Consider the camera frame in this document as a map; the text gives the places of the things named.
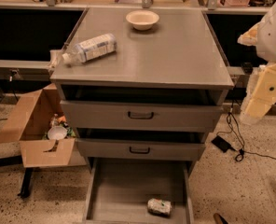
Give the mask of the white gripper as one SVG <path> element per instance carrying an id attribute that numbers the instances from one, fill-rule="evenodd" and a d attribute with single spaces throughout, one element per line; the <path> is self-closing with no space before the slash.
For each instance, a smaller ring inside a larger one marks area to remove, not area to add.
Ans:
<path id="1" fill-rule="evenodd" d="M 276 103 L 276 2 L 260 23 L 240 35 L 237 42 L 244 46 L 256 45 L 257 56 L 272 62 L 260 65 L 250 75 L 241 105 L 241 123 L 256 124 Z"/>

